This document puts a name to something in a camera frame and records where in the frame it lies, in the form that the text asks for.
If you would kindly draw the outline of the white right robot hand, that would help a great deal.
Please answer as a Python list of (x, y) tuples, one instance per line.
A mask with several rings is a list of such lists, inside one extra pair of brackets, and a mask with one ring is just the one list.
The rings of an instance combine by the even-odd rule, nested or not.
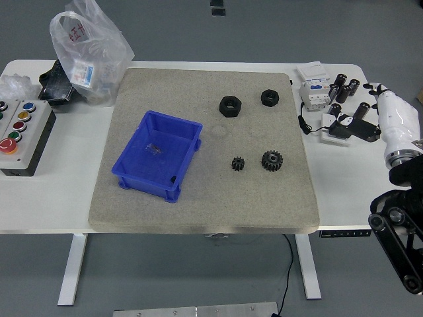
[(381, 83), (366, 83), (364, 88), (376, 97), (378, 125), (341, 112), (335, 115), (335, 126), (367, 142), (382, 139), (387, 166), (422, 155), (422, 149), (415, 144), (420, 139), (418, 111)]

